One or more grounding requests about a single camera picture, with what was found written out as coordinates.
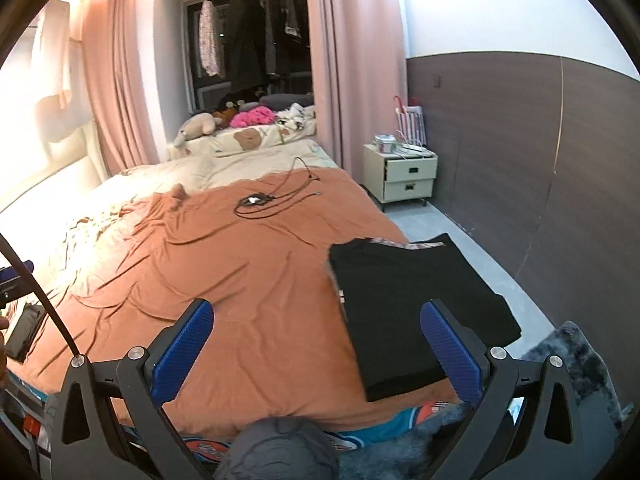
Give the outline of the person's left hand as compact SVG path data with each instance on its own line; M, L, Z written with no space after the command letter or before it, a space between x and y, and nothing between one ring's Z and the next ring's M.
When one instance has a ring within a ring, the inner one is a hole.
M0 389L6 388L8 383L8 370L6 369L6 340L4 339L4 331L9 327L9 320L2 316L0 318Z

